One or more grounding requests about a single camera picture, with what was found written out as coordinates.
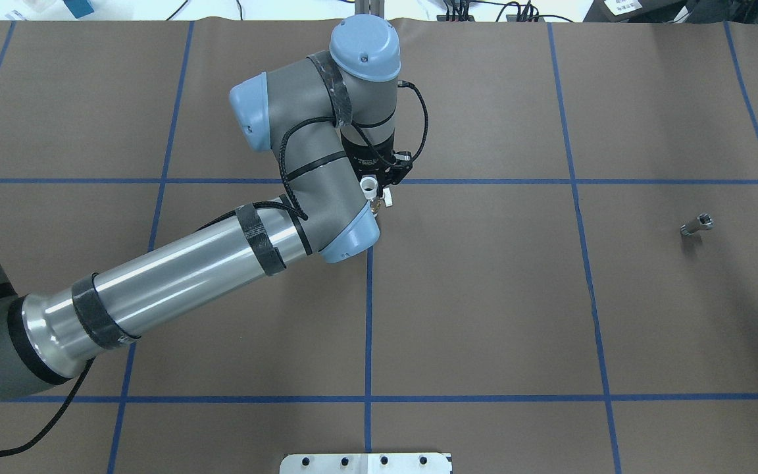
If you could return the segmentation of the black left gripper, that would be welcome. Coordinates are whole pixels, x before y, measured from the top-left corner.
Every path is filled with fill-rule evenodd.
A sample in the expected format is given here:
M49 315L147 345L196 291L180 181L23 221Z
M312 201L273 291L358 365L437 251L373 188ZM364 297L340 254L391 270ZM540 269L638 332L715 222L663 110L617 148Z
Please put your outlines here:
M341 132L341 144L349 164L361 179L372 176L381 187L398 185L413 169L409 152L394 152L394 133L382 143L376 143L364 127L347 126Z

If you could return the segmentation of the chrome elbow pipe fitting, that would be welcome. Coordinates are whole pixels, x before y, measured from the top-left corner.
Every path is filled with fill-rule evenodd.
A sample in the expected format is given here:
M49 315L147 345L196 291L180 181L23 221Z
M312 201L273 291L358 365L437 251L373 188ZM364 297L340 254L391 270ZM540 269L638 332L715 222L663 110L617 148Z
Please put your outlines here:
M709 213L699 213L695 218L690 219L680 226L680 235L689 237L701 231L714 228L713 217Z

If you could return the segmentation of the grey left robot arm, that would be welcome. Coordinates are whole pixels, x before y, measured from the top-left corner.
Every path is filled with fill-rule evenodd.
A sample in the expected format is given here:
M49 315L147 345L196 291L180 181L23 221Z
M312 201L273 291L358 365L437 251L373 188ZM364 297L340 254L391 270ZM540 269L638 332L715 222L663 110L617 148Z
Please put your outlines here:
M0 264L0 401L82 378L96 356L307 256L334 263L373 246L360 182L397 185L415 161L392 149L401 69L390 22L345 18L326 50L228 94L250 148L276 157L282 195L51 295L18 295Z

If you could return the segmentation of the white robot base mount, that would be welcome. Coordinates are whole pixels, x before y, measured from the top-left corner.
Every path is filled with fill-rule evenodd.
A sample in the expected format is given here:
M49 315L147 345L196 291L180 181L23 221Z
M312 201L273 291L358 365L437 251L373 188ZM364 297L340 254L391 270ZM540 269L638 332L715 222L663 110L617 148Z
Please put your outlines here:
M450 454L385 452L295 454L286 456L280 473L452 473Z

